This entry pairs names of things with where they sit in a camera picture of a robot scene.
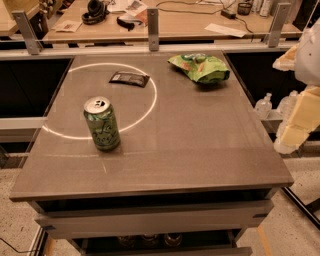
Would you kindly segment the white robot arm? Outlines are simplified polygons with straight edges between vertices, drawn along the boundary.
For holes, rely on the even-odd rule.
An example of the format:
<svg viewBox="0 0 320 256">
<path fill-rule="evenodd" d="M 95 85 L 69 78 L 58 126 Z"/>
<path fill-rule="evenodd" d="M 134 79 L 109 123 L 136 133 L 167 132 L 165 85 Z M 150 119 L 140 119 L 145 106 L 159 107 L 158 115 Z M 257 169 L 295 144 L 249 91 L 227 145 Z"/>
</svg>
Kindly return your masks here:
<svg viewBox="0 0 320 256">
<path fill-rule="evenodd" d="M 279 57 L 273 67 L 293 70 L 295 78 L 306 84 L 301 93 L 288 98 L 274 142 L 278 153 L 291 154 L 320 126 L 320 19 L 303 32 L 300 41 Z"/>
</svg>

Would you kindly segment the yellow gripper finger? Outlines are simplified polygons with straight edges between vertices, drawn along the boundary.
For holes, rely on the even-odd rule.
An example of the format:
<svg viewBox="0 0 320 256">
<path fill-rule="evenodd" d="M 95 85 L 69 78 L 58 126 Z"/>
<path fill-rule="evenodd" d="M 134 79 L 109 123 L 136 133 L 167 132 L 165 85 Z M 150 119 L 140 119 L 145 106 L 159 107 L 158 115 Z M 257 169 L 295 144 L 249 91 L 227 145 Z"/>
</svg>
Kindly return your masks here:
<svg viewBox="0 0 320 256">
<path fill-rule="evenodd" d="M 320 126 L 320 87 L 307 86 L 296 96 L 290 95 L 279 125 L 274 149 L 291 154 Z"/>
<path fill-rule="evenodd" d="M 282 56 L 275 60 L 272 67 L 280 71 L 294 71 L 297 48 L 298 45 L 292 46 Z"/>
</svg>

